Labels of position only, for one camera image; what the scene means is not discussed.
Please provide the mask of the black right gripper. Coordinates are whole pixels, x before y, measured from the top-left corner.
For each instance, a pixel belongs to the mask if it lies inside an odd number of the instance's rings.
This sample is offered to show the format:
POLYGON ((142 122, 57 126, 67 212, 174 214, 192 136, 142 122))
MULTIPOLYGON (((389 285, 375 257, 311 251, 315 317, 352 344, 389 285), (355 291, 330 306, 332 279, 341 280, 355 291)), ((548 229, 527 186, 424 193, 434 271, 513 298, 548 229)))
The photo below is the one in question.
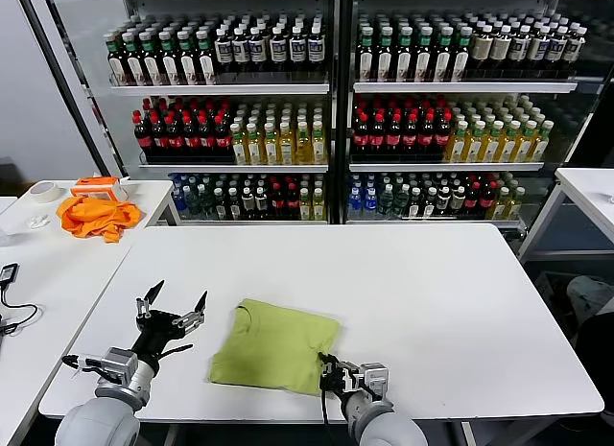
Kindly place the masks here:
POLYGON ((332 354, 319 352, 321 373, 319 388, 321 391, 331 391, 342 402, 347 401, 354 393, 364 388, 364 375, 359 373, 357 365, 339 360, 332 354))

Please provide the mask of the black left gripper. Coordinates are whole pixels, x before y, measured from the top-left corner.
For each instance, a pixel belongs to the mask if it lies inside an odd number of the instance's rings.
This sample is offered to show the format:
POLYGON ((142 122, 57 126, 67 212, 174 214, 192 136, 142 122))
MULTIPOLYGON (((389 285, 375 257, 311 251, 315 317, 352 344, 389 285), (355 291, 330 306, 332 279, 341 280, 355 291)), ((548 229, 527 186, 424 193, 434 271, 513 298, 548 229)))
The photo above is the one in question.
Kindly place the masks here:
POLYGON ((153 309, 154 301, 164 286, 164 281, 149 288, 143 297, 136 298, 136 326, 140 334, 132 346, 132 352, 140 361, 155 361, 162 358, 167 344, 182 340, 185 330, 195 330, 205 321, 205 306, 208 291, 205 291, 193 311, 182 317, 153 309))

